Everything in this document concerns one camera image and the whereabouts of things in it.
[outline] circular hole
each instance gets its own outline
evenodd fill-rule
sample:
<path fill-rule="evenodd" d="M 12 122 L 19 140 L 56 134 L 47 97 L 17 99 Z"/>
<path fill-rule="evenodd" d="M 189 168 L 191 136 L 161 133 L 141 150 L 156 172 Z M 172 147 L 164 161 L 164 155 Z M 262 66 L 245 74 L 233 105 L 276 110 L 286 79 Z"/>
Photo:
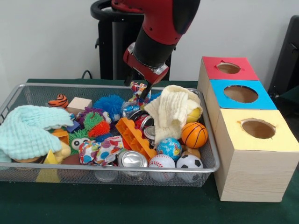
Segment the circular hole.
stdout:
<path fill-rule="evenodd" d="M 229 98 L 241 103 L 252 103 L 258 98 L 257 92 L 247 86 L 242 85 L 228 86 L 224 89 L 224 94 Z"/>
<path fill-rule="evenodd" d="M 228 74 L 236 74 L 241 70 L 241 68 L 238 65 L 232 63 L 225 63 L 225 62 L 221 62 L 220 64 L 218 64 L 217 68 L 220 71 Z"/>
<path fill-rule="evenodd" d="M 248 119 L 242 122 L 243 129 L 258 139 L 269 139 L 275 135 L 275 127 L 268 122 L 258 119 Z"/>

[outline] yellow box top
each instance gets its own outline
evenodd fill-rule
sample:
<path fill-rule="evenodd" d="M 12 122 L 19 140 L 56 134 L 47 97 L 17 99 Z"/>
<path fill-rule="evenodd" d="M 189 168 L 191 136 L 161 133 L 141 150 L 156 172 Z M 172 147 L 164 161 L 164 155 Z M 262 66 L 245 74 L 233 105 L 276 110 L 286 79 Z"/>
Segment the yellow box top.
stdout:
<path fill-rule="evenodd" d="M 221 109 L 235 150 L 299 152 L 299 143 L 278 110 Z"/>

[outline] orange ball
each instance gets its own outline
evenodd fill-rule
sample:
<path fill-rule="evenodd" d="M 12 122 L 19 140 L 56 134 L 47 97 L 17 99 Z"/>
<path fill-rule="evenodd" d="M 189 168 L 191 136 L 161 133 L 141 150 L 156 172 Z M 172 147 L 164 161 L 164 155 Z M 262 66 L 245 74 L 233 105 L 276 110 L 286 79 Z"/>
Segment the orange ball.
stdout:
<path fill-rule="evenodd" d="M 198 122 L 186 124 L 182 129 L 182 141 L 189 148 L 202 147 L 208 138 L 206 127 Z"/>

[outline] yellow ball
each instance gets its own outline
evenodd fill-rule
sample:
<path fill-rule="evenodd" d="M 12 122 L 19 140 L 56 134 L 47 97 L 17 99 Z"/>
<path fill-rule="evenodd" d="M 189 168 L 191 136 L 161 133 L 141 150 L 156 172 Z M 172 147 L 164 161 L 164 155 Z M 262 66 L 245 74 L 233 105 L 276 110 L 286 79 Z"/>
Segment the yellow ball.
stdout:
<path fill-rule="evenodd" d="M 190 122 L 197 122 L 199 116 L 200 116 L 200 109 L 199 108 L 194 109 L 193 111 L 191 111 L 191 113 L 188 114 L 186 124 Z"/>

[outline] red box top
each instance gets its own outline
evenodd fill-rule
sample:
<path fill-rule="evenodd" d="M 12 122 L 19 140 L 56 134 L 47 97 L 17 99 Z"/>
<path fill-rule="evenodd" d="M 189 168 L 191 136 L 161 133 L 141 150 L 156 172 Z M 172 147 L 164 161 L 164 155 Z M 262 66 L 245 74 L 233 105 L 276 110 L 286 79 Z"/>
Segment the red box top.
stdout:
<path fill-rule="evenodd" d="M 209 79 L 258 81 L 245 57 L 202 57 Z"/>

